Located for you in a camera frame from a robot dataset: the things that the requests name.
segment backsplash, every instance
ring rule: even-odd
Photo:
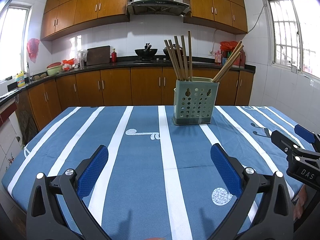
[[[174,35],[180,40],[188,31],[192,36],[192,55],[208,57],[212,50],[215,29],[199,25],[183,23],[183,17],[167,15],[132,15],[130,22],[98,26],[86,29],[52,41],[52,62],[76,57],[79,49],[89,49],[100,46],[111,46],[116,49],[117,56],[134,56],[135,49],[143,49],[146,43],[151,43],[153,49],[158,49],[157,55],[164,55],[164,39],[174,42]],[[234,41],[234,34],[217,30],[215,33],[214,51],[220,49],[221,41]]]

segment countertop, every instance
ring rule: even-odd
[[[153,61],[153,62],[144,62],[139,60],[131,60],[135,59],[136,57],[121,57],[119,58],[119,61],[116,63],[106,63],[106,64],[99,64],[99,65],[92,65],[92,66],[85,66],[81,68],[76,68],[70,71],[65,71],[58,73],[53,76],[47,76],[45,78],[42,78],[37,81],[33,81],[31,83],[27,83],[21,88],[16,88],[16,91],[10,95],[8,95],[5,98],[0,99],[0,106],[2,106],[4,103],[9,101],[11,98],[15,97],[17,94],[19,94],[21,91],[29,89],[31,87],[37,86],[43,82],[46,82],[50,79],[56,78],[56,77],[62,77],[67,76],[71,74],[77,74],[77,73],[84,73],[88,71],[94,71],[94,70],[103,70],[103,69],[113,69],[113,68],[125,68],[125,67],[164,67],[164,66],[172,66],[171,62],[166,60],[160,59],[159,61]],[[192,67],[205,67],[205,68],[215,68],[215,69],[221,69],[221,65],[217,65],[213,63],[212,59],[209,58],[199,58],[199,57],[192,57]],[[247,71],[251,73],[255,73],[255,66],[252,65],[245,65],[244,69],[232,67],[230,70],[233,71]]]

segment keyhole-shaped hole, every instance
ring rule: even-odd
[[[190,89],[189,89],[189,88],[187,88],[187,91],[186,91],[185,95],[186,95],[186,97],[188,97],[188,96],[191,95],[191,92],[190,92]]]

